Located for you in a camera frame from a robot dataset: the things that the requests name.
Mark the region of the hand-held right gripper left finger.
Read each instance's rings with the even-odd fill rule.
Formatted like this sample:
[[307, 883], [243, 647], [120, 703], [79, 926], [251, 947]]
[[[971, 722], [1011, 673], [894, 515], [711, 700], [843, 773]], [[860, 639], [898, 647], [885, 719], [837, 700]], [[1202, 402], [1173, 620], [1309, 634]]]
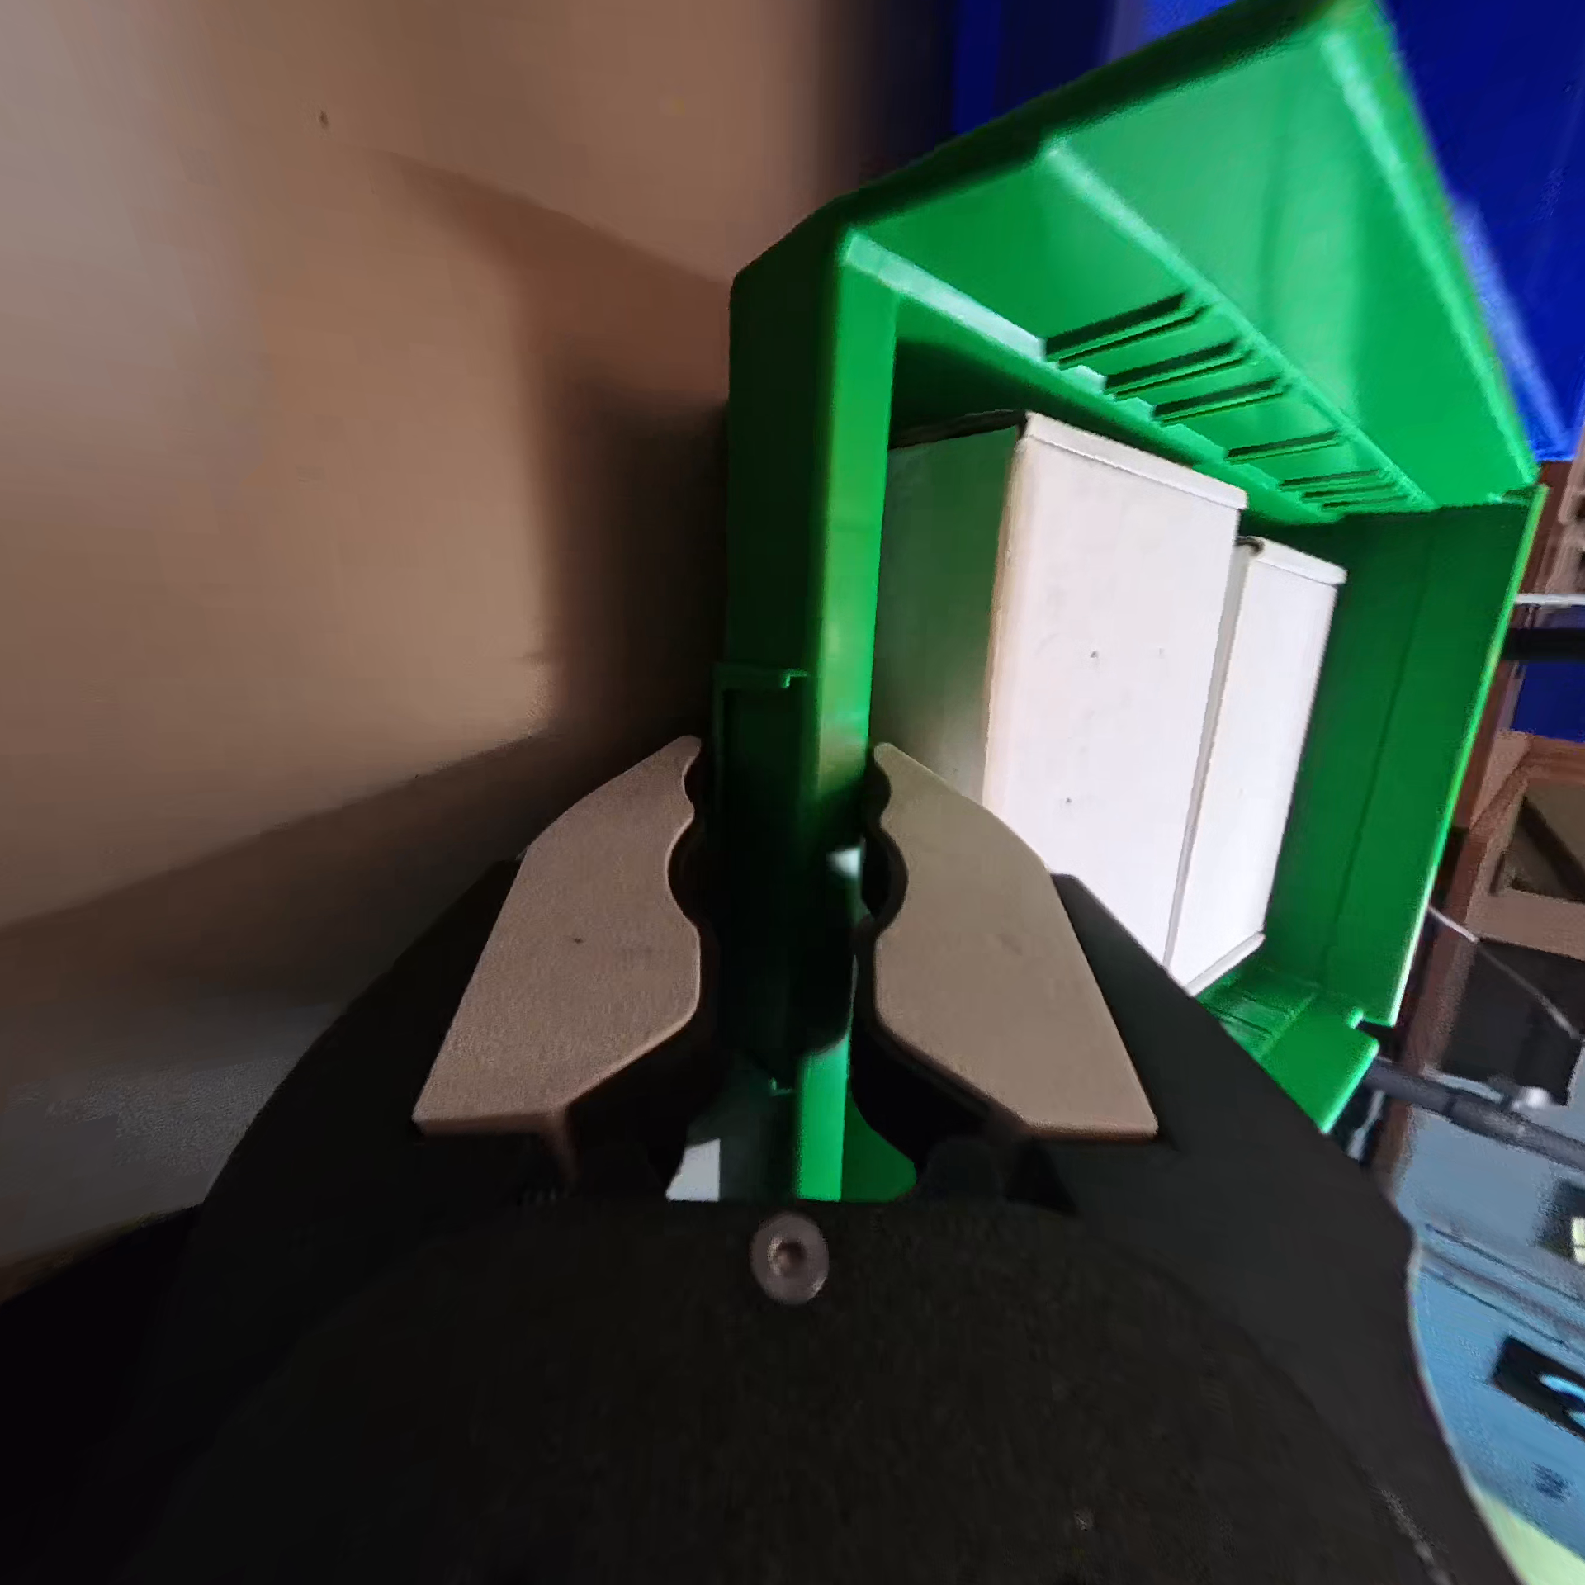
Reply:
[[690, 1058], [703, 943], [673, 885], [698, 737], [596, 785], [520, 853], [411, 1109], [424, 1136], [532, 1136], [575, 1175], [641, 1090]]

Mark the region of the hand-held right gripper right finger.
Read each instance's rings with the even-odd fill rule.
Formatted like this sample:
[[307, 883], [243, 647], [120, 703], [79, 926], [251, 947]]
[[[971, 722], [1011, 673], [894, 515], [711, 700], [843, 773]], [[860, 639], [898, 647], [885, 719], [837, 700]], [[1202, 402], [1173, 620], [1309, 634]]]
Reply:
[[871, 766], [886, 892], [864, 990], [883, 1049], [1000, 1141], [1156, 1139], [1039, 854], [900, 747]]

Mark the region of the white cardboard box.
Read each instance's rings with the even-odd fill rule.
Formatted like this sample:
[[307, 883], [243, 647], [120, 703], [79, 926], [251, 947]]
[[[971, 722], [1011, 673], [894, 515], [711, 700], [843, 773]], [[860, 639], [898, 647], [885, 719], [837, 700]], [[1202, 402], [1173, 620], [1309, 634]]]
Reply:
[[1035, 413], [885, 466], [869, 737], [1164, 962], [1245, 490]]
[[1164, 958], [1192, 996], [1264, 939], [1343, 583], [1268, 537], [1234, 545]]

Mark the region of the green plastic bin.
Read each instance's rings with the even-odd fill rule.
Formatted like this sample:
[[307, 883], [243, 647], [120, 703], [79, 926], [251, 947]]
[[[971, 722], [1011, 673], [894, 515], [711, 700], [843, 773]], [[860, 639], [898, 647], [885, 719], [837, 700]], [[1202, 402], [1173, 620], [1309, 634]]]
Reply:
[[713, 700], [735, 1056], [839, 1196], [885, 452], [1077, 420], [1349, 573], [1273, 886], [1207, 1011], [1320, 1128], [1396, 1019], [1539, 468], [1379, 3], [1230, 3], [811, 213], [728, 305]]

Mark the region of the blue plastic bin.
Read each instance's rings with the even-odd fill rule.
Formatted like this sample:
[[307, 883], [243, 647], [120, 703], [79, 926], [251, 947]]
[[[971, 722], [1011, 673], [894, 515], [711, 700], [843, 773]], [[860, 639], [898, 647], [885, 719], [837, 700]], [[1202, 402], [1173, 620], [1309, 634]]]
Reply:
[[[947, 5], [952, 132], [1115, 62], [1224, 2]], [[1537, 462], [1583, 413], [1583, 3], [1385, 2], [1481, 311]]]

